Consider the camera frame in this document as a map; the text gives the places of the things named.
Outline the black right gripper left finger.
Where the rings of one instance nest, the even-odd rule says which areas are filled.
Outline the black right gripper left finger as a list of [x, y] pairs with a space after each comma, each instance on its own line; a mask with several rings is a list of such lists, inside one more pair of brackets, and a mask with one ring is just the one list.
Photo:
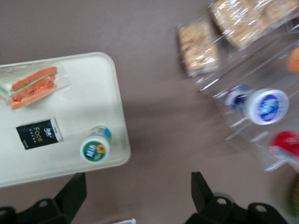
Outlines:
[[54, 198], [44, 198], [19, 213], [14, 207], [1, 207], [0, 222], [2, 224], [70, 224], [86, 196], [85, 173], [76, 173]]

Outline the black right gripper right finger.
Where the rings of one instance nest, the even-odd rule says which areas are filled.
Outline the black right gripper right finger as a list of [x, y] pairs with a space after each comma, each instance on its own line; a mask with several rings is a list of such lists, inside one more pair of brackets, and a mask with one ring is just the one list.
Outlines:
[[286, 224], [271, 205], [251, 203], [247, 209], [211, 191], [200, 172], [191, 173], [191, 195], [197, 210], [187, 224]]

